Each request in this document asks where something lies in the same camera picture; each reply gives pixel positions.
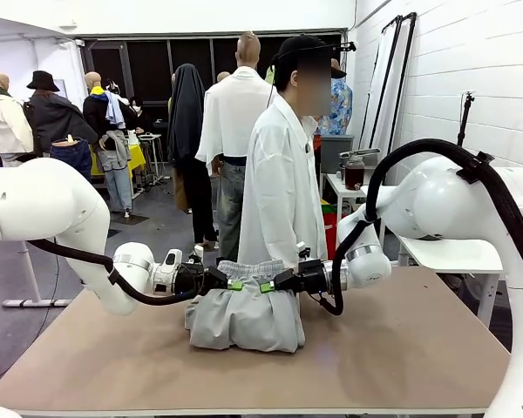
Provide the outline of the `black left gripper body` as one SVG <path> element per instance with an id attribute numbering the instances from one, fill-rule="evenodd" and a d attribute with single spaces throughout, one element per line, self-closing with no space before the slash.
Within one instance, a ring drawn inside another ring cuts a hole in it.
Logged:
<path id="1" fill-rule="evenodd" d="M 201 263 L 180 264 L 177 272 L 177 294 L 205 296 L 208 270 Z"/>

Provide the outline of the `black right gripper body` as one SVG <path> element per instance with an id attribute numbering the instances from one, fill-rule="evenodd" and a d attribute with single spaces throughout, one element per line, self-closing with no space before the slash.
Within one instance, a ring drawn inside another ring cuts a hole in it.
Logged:
<path id="1" fill-rule="evenodd" d="M 295 274 L 295 293 L 327 293 L 328 289 L 328 273 L 323 261 L 305 260 L 298 264 Z"/>

